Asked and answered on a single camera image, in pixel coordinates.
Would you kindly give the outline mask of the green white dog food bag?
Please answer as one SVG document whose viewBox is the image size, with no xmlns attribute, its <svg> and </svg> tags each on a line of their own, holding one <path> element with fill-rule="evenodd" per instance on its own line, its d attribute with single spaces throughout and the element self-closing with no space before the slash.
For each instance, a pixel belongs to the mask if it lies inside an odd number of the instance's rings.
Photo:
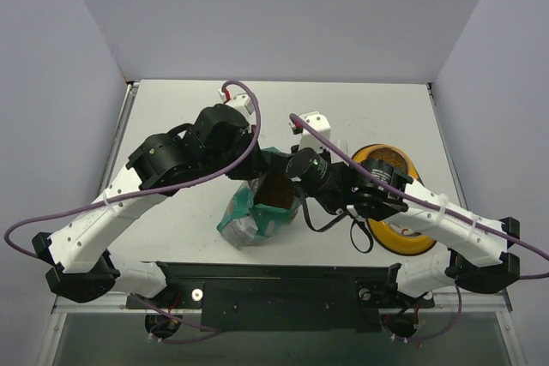
<svg viewBox="0 0 549 366">
<path fill-rule="evenodd" d="M 285 174 L 289 155 L 275 147 L 262 154 L 269 171 L 238 187 L 216 226 L 218 233 L 237 249 L 278 235 L 293 222 L 304 200 Z"/>
</svg>

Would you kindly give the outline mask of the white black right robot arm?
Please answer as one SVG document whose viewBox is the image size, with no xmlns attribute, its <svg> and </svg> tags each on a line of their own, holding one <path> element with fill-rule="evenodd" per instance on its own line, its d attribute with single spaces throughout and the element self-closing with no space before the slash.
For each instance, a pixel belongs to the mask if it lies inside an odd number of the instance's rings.
<svg viewBox="0 0 549 366">
<path fill-rule="evenodd" d="M 504 235 L 520 235 L 517 220 L 480 218 L 427 189 L 411 175 L 407 161 L 382 147 L 356 158 L 366 177 L 344 162 L 329 163 L 311 148 L 297 151 L 286 175 L 306 196 L 331 214 L 356 218 L 384 248 L 393 238 L 422 236 L 445 250 L 422 260 L 399 264 L 383 283 L 385 299 L 402 305 L 411 297 L 456 285 L 480 294 L 497 293 L 521 275 L 520 259 L 508 251 Z"/>
</svg>

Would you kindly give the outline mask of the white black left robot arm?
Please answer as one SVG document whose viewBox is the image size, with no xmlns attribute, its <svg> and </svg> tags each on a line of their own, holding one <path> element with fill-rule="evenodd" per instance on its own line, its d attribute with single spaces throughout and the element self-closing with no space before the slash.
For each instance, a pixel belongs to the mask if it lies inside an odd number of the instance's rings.
<svg viewBox="0 0 549 366">
<path fill-rule="evenodd" d="M 98 197 L 99 208 L 80 213 L 63 229 L 33 238 L 37 256 L 51 265 L 50 290 L 76 303 L 109 291 L 147 297 L 160 308 L 172 304 L 177 287 L 155 262 L 113 255 L 108 247 L 152 207 L 188 183 L 217 171 L 232 180 L 252 180 L 281 171 L 287 155 L 261 149 L 255 127 L 229 105 L 203 109 L 193 123 L 150 135 Z"/>
</svg>

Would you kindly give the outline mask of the clear plastic scoop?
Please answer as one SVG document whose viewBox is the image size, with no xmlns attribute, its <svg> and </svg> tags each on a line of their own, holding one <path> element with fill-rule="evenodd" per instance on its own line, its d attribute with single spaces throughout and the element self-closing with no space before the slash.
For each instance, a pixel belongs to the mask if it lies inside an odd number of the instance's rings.
<svg viewBox="0 0 549 366">
<path fill-rule="evenodd" d="M 335 141 L 335 146 L 344 154 L 347 154 L 347 142 L 345 140 L 337 139 Z"/>
</svg>

